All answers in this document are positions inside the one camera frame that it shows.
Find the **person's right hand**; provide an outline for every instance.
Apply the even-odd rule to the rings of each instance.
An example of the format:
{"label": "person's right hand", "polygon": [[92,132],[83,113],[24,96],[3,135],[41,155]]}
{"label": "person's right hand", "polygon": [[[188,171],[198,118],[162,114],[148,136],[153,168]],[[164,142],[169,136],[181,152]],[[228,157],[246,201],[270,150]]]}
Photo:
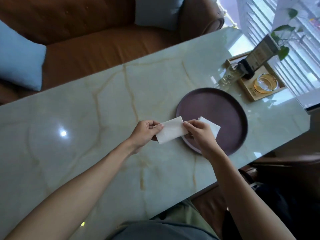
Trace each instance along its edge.
{"label": "person's right hand", "polygon": [[202,155],[209,160],[214,153],[223,153],[211,131],[210,125],[199,120],[183,122],[183,126],[193,135]]}

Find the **green pants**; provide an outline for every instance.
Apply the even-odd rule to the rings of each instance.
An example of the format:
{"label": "green pants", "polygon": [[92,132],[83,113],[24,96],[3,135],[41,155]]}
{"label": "green pants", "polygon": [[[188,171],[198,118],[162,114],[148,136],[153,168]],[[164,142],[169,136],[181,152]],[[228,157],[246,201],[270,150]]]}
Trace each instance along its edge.
{"label": "green pants", "polygon": [[150,220],[163,220],[168,222],[189,224],[202,228],[218,238],[211,226],[205,221],[205,219],[202,218],[199,211],[188,199],[170,207],[168,210],[165,210]]}

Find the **wooden tray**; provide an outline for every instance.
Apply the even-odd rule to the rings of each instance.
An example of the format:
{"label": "wooden tray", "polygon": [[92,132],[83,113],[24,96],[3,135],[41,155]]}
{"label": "wooden tray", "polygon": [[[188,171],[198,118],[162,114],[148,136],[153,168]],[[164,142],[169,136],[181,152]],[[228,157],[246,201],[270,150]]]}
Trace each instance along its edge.
{"label": "wooden tray", "polygon": [[[237,55],[237,56],[233,56],[229,59],[226,60],[226,67],[228,67],[231,63],[233,62],[238,62],[240,60],[242,60],[243,58],[245,58],[247,55],[250,54],[251,51],[249,52],[245,52],[245,53],[242,53],[240,55]],[[266,93],[266,94],[261,94],[261,93],[258,93],[256,92],[256,90],[254,89],[254,86],[253,86],[253,83],[254,83],[254,80],[260,76],[261,74],[263,73],[269,73],[270,75],[274,76],[276,78],[276,80],[278,81],[278,84],[279,84],[279,87],[272,91],[272,92],[269,92],[269,93]],[[251,100],[251,101],[256,101],[256,100],[259,100],[259,99],[262,99],[262,98],[265,98],[267,96],[270,96],[271,94],[274,94],[276,92],[280,92],[282,91],[283,89],[286,88],[286,86],[284,85],[284,83],[282,82],[281,78],[274,72],[274,70],[272,69],[272,67],[267,63],[265,62],[263,64],[262,67],[260,67],[255,73],[254,73],[254,76],[250,79],[250,80],[246,80],[246,79],[239,79],[238,80],[238,83],[240,85],[240,87],[244,90],[244,92],[246,93],[247,97]]]}

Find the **person's left hand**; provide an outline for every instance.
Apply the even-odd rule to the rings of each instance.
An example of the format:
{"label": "person's left hand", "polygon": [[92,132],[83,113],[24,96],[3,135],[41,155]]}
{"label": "person's left hand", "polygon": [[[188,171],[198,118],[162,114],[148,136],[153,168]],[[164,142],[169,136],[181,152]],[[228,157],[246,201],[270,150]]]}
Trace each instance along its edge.
{"label": "person's left hand", "polygon": [[138,153],[149,141],[156,141],[157,138],[155,135],[162,131],[162,129],[163,125],[155,120],[144,120],[138,122],[136,128],[134,128],[132,134],[128,138],[134,146],[133,154]]}

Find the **light blue pillow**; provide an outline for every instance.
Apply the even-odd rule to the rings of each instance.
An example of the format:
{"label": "light blue pillow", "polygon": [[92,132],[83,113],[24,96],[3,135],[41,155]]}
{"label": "light blue pillow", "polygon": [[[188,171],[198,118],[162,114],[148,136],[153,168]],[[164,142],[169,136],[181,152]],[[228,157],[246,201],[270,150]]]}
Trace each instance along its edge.
{"label": "light blue pillow", "polygon": [[176,30],[184,0],[136,0],[136,21],[141,26]]}
{"label": "light blue pillow", "polygon": [[22,37],[0,20],[0,79],[40,91],[46,46]]}

